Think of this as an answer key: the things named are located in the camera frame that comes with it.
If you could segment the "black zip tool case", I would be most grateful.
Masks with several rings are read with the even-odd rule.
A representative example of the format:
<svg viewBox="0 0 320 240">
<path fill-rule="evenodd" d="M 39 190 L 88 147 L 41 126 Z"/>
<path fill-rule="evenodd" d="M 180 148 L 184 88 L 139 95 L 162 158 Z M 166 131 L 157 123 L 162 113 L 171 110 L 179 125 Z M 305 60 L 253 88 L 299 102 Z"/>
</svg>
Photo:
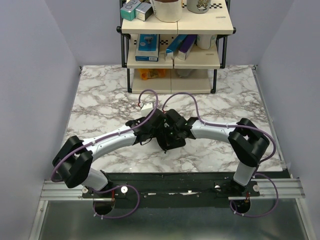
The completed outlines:
<svg viewBox="0 0 320 240">
<path fill-rule="evenodd" d="M 175 134 L 173 131 L 161 131 L 156 140 L 160 148 L 167 152 L 169 150 L 182 148 L 186 145 L 186 141 Z"/>
</svg>

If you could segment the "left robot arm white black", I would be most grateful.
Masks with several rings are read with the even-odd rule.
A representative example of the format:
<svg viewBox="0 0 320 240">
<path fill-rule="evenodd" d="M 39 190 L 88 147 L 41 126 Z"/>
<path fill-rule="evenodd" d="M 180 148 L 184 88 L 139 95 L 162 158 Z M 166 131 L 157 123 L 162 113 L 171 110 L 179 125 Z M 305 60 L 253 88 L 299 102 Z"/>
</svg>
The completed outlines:
<svg viewBox="0 0 320 240">
<path fill-rule="evenodd" d="M 93 189 L 101 198 L 111 191 L 108 178 L 101 170 L 92 168 L 92 163 L 120 148 L 133 146 L 153 139 L 164 126 L 165 114 L 156 109 L 146 117 L 129 120 L 125 125 L 98 137 L 79 139 L 70 137 L 52 161 L 53 172 L 58 173 L 69 188 L 79 185 Z"/>
</svg>

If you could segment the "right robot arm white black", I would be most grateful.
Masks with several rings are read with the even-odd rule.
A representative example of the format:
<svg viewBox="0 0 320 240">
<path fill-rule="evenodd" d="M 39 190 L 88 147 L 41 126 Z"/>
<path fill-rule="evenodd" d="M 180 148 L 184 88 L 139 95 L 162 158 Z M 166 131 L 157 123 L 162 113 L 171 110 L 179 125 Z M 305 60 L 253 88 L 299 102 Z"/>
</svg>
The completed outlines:
<svg viewBox="0 0 320 240">
<path fill-rule="evenodd" d="M 239 160 L 230 183 L 230 191 L 236 196 L 247 192 L 248 183 L 270 144 L 247 118 L 231 124 L 205 122 L 199 117 L 185 119 L 174 109 L 164 114 L 156 139 L 164 151 L 185 146 L 186 139 L 209 139 L 230 144 Z"/>
</svg>

